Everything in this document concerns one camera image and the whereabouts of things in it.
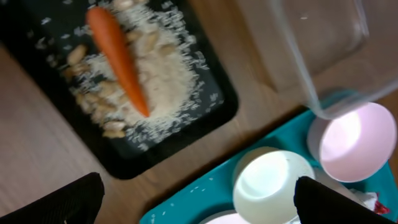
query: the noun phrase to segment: white bowl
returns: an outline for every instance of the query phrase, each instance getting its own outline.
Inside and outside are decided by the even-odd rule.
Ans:
[[[252,224],[287,223],[295,220],[295,184],[302,176],[315,178],[311,165],[294,152],[269,147],[256,151],[243,157],[237,165],[235,174],[238,177],[233,190],[235,210]],[[248,162],[248,158],[253,157],[255,158]]]
[[[199,224],[250,224],[246,222],[235,210],[228,210],[214,214]]]

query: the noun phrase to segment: red object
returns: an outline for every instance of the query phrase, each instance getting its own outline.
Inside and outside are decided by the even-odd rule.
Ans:
[[[126,47],[126,36],[120,29],[119,23],[109,11],[102,7],[90,9],[86,17],[94,33],[97,47],[105,54],[131,103],[142,115],[149,117],[147,103],[138,81],[137,68]]]

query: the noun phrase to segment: table surface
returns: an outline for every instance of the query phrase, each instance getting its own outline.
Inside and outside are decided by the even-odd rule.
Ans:
[[[30,77],[0,46],[0,216],[90,172],[105,196],[96,223],[138,223],[148,209],[300,111],[267,85],[242,15],[231,0],[190,0],[240,99],[237,116],[132,180],[101,167]],[[398,118],[398,91],[380,99]],[[390,165],[398,174],[398,152]]]

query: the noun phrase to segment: pink bowl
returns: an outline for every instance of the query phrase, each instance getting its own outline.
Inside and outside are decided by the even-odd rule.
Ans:
[[[375,174],[391,157],[396,142],[393,115],[376,103],[331,121],[317,118],[307,138],[312,156],[340,182],[358,182]]]

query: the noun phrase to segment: bowl rim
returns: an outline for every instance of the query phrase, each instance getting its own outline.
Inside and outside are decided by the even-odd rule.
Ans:
[[[338,182],[343,182],[343,183],[355,183],[355,182],[360,182],[360,181],[362,181],[362,180],[366,180],[366,179],[370,178],[370,177],[373,176],[375,173],[377,173],[377,172],[388,162],[388,160],[390,159],[390,157],[392,156],[392,154],[394,153],[394,150],[395,150],[395,148],[396,148],[398,130],[397,130],[397,124],[396,124],[396,119],[395,119],[394,115],[392,115],[392,113],[391,113],[385,106],[380,105],[380,104],[378,104],[378,103],[367,102],[367,103],[363,104],[362,106],[360,106],[359,108],[362,108],[362,107],[365,107],[365,106],[376,106],[376,107],[382,109],[384,112],[386,112],[385,115],[388,116],[388,117],[393,121],[393,123],[392,123],[392,125],[393,125],[393,130],[392,130],[392,131],[394,132],[394,145],[393,145],[393,146],[391,147],[391,149],[389,150],[389,153],[386,154],[386,155],[388,155],[388,156],[386,157],[386,159],[383,159],[383,163],[382,163],[381,165],[378,166],[378,169],[377,169],[376,171],[371,172],[371,174],[367,175],[366,177],[360,178],[360,179],[356,179],[356,180],[341,180],[341,179],[335,177],[334,175],[331,175],[331,174],[327,171],[326,167],[324,166],[323,159],[322,159],[322,153],[321,153],[321,151],[322,151],[322,142],[323,142],[324,139],[325,139],[326,132],[328,131],[328,129],[330,128],[332,122],[334,121],[334,120],[329,120],[329,121],[327,122],[327,124],[326,124],[326,126],[325,126],[325,129],[324,129],[324,131],[323,131],[323,134],[322,134],[322,136],[321,136],[321,138],[320,138],[320,140],[319,140],[319,145],[318,145],[318,148],[319,148],[319,150],[318,150],[318,153],[319,153],[319,163],[320,163],[322,169],[323,169],[331,178],[337,180]]]

